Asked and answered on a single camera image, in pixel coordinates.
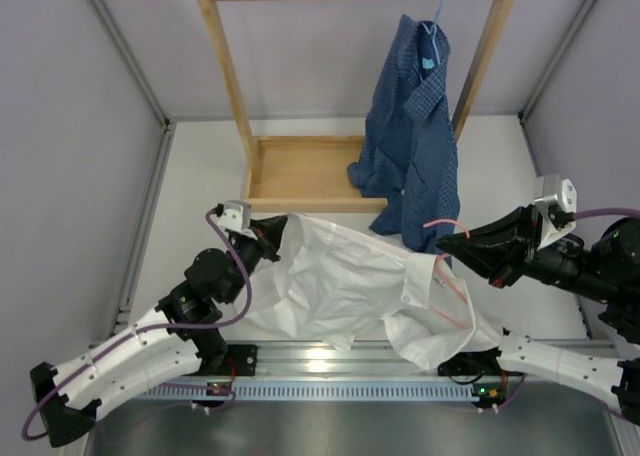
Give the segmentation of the white shirt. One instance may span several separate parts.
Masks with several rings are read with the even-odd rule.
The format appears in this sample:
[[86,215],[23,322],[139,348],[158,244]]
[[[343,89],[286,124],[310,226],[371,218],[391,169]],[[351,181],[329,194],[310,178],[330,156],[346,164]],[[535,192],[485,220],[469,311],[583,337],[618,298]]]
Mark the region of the white shirt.
[[326,220],[287,217],[281,259],[261,263],[251,277],[245,318],[258,328],[348,350],[382,324],[394,351],[423,369],[501,343],[501,328],[444,260]]

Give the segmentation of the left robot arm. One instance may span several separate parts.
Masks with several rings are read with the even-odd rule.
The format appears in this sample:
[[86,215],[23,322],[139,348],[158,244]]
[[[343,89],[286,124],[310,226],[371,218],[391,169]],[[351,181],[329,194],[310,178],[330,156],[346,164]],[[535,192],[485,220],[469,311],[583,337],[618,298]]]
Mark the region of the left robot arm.
[[251,309],[251,275],[261,261],[278,262],[288,218],[241,218],[217,207],[205,219],[223,249],[201,251],[184,279],[125,329],[67,362],[42,362],[30,371],[36,402],[22,428],[42,421],[50,446],[69,445],[125,402],[174,378],[223,369],[228,345],[220,331]]

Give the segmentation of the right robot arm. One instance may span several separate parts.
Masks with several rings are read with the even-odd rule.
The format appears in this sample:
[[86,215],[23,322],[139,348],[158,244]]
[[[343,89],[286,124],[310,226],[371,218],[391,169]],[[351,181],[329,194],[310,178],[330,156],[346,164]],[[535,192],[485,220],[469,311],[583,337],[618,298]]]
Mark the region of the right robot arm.
[[[500,220],[439,238],[437,247],[456,258],[495,288],[523,277],[604,305],[599,320],[628,343],[639,342],[639,217],[626,208],[604,210],[616,215],[602,237],[585,248],[568,233],[570,224],[589,212],[565,212],[552,206],[519,207]],[[468,366],[487,373],[498,366],[506,373],[538,376],[588,394],[639,422],[639,361],[598,358],[536,343],[505,330],[498,345],[489,338],[465,349]]]

